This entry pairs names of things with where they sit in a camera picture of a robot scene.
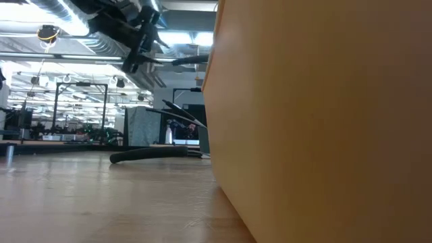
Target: wall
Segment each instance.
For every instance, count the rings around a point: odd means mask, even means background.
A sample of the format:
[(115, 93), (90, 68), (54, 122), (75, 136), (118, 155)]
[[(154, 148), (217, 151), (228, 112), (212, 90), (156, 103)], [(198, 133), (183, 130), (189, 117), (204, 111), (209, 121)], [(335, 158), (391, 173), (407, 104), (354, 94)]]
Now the wall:
[[(182, 93), (183, 90), (178, 90), (175, 92), (177, 97)], [(155, 109), (162, 109), (165, 106), (163, 99), (167, 101), (172, 101), (173, 89), (172, 88), (160, 88), (156, 89), (154, 92), (154, 102), (153, 107)], [(188, 105), (204, 105), (204, 97), (201, 92), (190, 92), (185, 91), (178, 99), (175, 100), (176, 105), (182, 107), (183, 104)]]
[(124, 114), (118, 113), (115, 115), (114, 129), (124, 133)]
[[(2, 63), (0, 68), (3, 76), (6, 78), (6, 81), (3, 81), (3, 88), (0, 90), (0, 107), (7, 109), (7, 97), (9, 96), (9, 87), (11, 86), (12, 70), (6, 63)], [(0, 111), (0, 130), (5, 127), (5, 119), (6, 113)]]

